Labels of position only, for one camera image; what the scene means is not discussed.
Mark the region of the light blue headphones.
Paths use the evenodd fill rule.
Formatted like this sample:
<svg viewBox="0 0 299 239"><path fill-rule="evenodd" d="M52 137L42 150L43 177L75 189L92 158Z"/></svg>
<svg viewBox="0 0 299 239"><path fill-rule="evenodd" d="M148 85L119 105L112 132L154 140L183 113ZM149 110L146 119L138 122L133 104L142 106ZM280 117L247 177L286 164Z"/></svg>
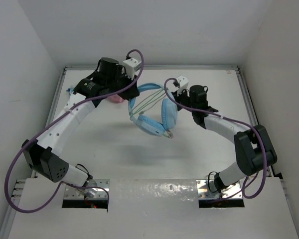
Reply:
<svg viewBox="0 0 299 239"><path fill-rule="evenodd" d="M177 122L177 105L169 90L156 83L146 83L138 87L139 92L152 91L137 103L136 98L129 100L130 120L143 132L153 136L173 138L171 130Z"/></svg>

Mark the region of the pink headphones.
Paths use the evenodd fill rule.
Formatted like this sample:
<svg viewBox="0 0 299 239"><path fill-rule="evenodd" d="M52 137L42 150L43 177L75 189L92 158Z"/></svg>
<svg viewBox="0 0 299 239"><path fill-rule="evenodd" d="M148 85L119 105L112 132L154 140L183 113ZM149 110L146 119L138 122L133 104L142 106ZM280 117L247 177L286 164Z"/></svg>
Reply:
<svg viewBox="0 0 299 239"><path fill-rule="evenodd" d="M114 104L120 104L124 101L119 95L112 95L108 97L109 101L114 103Z"/></svg>

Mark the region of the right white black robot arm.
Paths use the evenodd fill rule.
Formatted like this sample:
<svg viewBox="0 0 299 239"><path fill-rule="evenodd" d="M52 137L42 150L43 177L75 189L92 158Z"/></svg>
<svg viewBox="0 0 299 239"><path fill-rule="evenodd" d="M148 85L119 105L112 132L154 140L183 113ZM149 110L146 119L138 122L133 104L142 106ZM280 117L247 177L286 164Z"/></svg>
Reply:
<svg viewBox="0 0 299 239"><path fill-rule="evenodd" d="M266 128L260 124L251 126L245 122L221 117L218 110L212 108L207 100L207 86L194 85L190 88L174 83L177 90L172 92L177 109L189 110L194 122L203 129L213 131L234 144L236 161L208 181L212 193L222 190L277 162Z"/></svg>

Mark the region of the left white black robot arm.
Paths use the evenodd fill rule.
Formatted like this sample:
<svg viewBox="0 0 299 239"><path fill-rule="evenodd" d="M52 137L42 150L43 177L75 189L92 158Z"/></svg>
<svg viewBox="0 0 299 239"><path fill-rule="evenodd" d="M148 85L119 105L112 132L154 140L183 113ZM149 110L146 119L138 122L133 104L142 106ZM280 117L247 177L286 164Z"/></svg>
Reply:
<svg viewBox="0 0 299 239"><path fill-rule="evenodd" d="M79 81L57 118L34 139L22 147L30 168L50 181L85 186L90 175L61 159L63 147L71 134L100 102L112 95L124 100L139 96L137 77L144 68L143 60L130 56L122 63L103 57L96 70Z"/></svg>

